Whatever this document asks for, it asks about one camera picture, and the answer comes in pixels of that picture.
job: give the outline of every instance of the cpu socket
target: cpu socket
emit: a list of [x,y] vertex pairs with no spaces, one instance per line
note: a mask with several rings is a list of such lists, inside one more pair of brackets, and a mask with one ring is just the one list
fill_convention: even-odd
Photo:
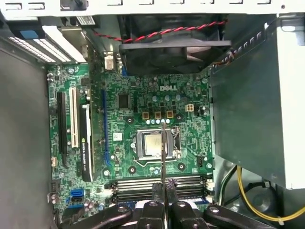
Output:
[[[175,160],[180,154],[179,129],[165,129],[165,153],[166,160]],[[162,129],[138,130],[133,139],[133,151],[137,154],[139,161],[161,160],[162,152]]]

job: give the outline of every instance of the dell logo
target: dell logo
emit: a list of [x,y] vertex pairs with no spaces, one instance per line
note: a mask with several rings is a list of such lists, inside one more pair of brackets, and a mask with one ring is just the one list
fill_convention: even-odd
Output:
[[176,88],[176,86],[160,86],[160,91],[177,91],[178,89]]

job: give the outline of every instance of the screw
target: screw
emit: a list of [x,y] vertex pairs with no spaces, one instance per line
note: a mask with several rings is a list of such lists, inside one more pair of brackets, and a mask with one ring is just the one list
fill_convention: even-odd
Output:
[[181,201],[179,201],[177,204],[178,204],[178,206],[180,206],[180,207],[184,207],[184,206],[185,206],[185,203],[184,203],[184,202],[181,202]]
[[118,212],[126,212],[127,209],[125,207],[119,207]]
[[155,206],[158,206],[158,204],[156,202],[152,201],[149,203],[149,206],[155,207]]
[[219,212],[218,208],[216,208],[216,207],[210,207],[209,209],[211,212],[214,212],[214,213]]

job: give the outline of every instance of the sata port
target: sata port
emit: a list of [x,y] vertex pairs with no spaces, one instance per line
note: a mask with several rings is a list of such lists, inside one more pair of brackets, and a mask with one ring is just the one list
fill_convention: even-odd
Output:
[[75,203],[75,202],[82,202],[83,201],[83,197],[71,197],[71,202]]

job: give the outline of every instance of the black fan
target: black fan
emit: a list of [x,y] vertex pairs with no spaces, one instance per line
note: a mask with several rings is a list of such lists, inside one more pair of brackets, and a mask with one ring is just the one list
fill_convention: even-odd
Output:
[[[141,18],[129,16],[124,23],[121,20],[120,28],[124,30],[121,31],[123,38],[137,38],[153,30],[175,28],[179,25],[187,27],[190,24],[198,25],[202,24],[202,21],[215,20],[213,16],[207,17],[207,15],[187,18],[181,18],[179,15],[171,15],[170,18],[169,16],[141,16]],[[122,44],[119,49],[128,75],[198,73],[230,48],[231,42],[220,40],[219,34],[219,28],[215,26],[200,31],[159,35],[141,42]]]

